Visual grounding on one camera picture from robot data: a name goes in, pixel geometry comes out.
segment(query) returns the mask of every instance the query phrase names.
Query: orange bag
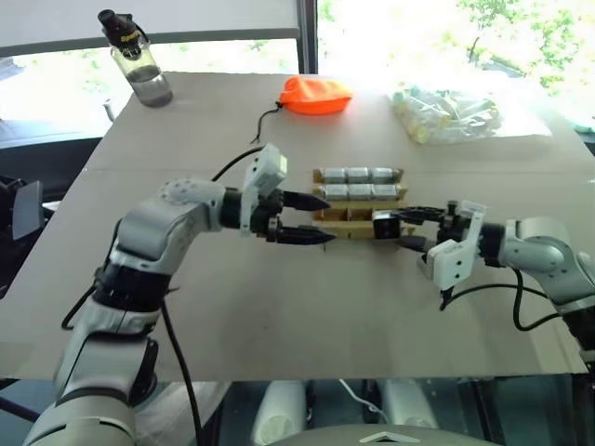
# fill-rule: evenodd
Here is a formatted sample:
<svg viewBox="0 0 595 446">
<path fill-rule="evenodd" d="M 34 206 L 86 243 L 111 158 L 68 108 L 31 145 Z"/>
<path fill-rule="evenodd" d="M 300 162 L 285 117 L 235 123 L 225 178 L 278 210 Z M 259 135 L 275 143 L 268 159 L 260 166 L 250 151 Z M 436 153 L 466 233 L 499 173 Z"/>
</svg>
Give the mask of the orange bag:
<svg viewBox="0 0 595 446">
<path fill-rule="evenodd" d="M 295 113 L 342 112 L 353 93 L 339 81 L 292 76 L 285 82 L 279 102 Z"/>
</svg>

